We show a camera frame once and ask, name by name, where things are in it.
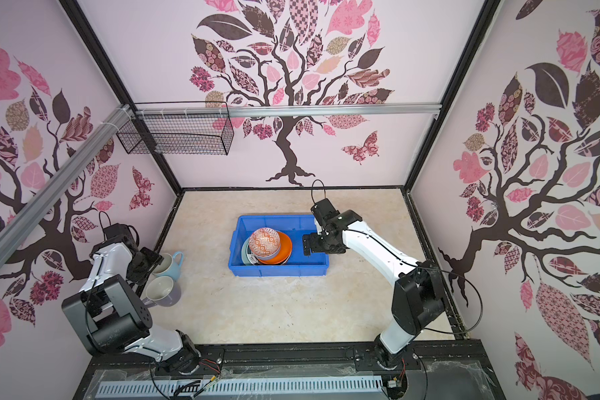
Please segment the cream mug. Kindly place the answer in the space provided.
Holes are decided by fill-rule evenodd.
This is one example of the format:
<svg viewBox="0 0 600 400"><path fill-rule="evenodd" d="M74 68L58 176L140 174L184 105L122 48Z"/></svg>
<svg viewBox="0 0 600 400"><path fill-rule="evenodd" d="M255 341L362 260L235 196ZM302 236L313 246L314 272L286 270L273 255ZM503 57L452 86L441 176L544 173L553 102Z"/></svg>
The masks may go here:
<svg viewBox="0 0 600 400"><path fill-rule="evenodd" d="M161 253L163 261L153 270L153 276L170 277L173 281L178 281L181 277L183 261L185 255L182 252Z"/></svg>

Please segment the lavender grey mug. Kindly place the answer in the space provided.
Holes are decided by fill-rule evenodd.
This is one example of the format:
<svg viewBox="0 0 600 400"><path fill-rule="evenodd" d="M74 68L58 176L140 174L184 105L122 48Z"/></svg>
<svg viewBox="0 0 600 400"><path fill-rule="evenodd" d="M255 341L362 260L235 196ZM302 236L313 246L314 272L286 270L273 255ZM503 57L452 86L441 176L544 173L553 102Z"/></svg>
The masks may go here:
<svg viewBox="0 0 600 400"><path fill-rule="evenodd" d="M143 304L147 307L171 307L179 302L182 292L178 283L169 276L157 277L147 284Z"/></svg>

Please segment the blue plastic bin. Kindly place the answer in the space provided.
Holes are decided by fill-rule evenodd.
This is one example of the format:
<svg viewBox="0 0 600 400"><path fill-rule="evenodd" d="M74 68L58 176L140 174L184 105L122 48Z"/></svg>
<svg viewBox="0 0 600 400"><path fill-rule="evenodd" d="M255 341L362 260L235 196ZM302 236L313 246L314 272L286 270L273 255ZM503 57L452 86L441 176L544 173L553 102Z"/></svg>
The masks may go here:
<svg viewBox="0 0 600 400"><path fill-rule="evenodd" d="M282 265L245 266L241 260L243 243L258 228L273 228L286 233L293 243L290 259ZM260 214L243 215L238 218L233 232L228 260L229 270L237 277L311 277L324 276L330 266L329 256L324 253L303 254L303 235L316 233L311 214Z"/></svg>

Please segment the orange plate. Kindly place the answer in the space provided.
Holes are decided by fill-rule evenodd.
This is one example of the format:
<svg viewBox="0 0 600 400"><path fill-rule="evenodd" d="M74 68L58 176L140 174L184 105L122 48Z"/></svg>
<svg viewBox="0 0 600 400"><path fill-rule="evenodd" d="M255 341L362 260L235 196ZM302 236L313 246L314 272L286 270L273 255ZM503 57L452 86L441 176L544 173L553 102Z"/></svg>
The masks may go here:
<svg viewBox="0 0 600 400"><path fill-rule="evenodd" d="M280 237L280 249L278 254L270 259L257 258L257 260L265 265L282 265L290 259L293 251L293 243L291 238L286 233L278 232Z"/></svg>

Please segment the red patterned bowl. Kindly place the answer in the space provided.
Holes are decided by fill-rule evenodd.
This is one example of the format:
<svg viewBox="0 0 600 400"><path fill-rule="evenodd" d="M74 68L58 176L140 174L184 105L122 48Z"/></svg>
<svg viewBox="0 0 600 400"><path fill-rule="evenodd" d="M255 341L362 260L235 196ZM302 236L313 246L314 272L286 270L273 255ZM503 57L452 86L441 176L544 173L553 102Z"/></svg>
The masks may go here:
<svg viewBox="0 0 600 400"><path fill-rule="evenodd" d="M249 237L249 245L272 248L280 246L278 231L272 228L259 228Z"/></svg>

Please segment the white plate green rim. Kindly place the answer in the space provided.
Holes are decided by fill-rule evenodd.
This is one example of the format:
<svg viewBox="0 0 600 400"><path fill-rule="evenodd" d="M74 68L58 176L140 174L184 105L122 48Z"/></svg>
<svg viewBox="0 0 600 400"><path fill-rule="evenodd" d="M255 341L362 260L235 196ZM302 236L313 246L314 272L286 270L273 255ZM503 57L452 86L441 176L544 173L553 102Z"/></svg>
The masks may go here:
<svg viewBox="0 0 600 400"><path fill-rule="evenodd" d="M241 249L241 260L245 266L259 265L258 258L252 253L252 250L249 246L249 240L246 240L243 243Z"/></svg>

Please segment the lavender grey bowl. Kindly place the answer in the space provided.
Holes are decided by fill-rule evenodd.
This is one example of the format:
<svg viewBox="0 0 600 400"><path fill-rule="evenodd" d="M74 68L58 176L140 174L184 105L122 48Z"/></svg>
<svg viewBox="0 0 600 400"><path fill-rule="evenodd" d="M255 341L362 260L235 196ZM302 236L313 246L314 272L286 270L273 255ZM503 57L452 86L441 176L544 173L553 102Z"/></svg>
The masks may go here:
<svg viewBox="0 0 600 400"><path fill-rule="evenodd" d="M268 261L276 258L281 251L282 246L276 247L261 247L261 246L248 246L248 255L258 260Z"/></svg>

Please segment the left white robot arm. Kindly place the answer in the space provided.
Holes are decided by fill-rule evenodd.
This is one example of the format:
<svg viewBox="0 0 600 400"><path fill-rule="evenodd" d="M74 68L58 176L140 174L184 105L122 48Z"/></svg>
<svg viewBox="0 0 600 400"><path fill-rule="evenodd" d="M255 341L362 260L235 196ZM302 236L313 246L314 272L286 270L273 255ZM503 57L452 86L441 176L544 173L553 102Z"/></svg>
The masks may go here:
<svg viewBox="0 0 600 400"><path fill-rule="evenodd" d="M185 333L156 325L152 307L171 307L181 289L170 276L153 276L164 258L139 245L135 229L115 223L90 253L88 280L62 303L73 331L93 356L138 354L165 373L189 375L202 356Z"/></svg>

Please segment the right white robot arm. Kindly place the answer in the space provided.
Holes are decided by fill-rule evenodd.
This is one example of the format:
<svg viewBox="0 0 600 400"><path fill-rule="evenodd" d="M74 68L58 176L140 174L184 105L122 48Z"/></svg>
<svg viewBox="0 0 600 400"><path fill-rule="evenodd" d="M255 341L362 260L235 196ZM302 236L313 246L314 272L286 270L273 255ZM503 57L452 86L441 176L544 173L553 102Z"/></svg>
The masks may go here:
<svg viewBox="0 0 600 400"><path fill-rule="evenodd" d="M352 250L391 285L393 320L375 339L374 351L379 365L395 367L408 345L445 312L442 271L430 260L419 261L399 251L357 213L341 213L326 198L316 202L311 212L317 231L303 235L306 256Z"/></svg>

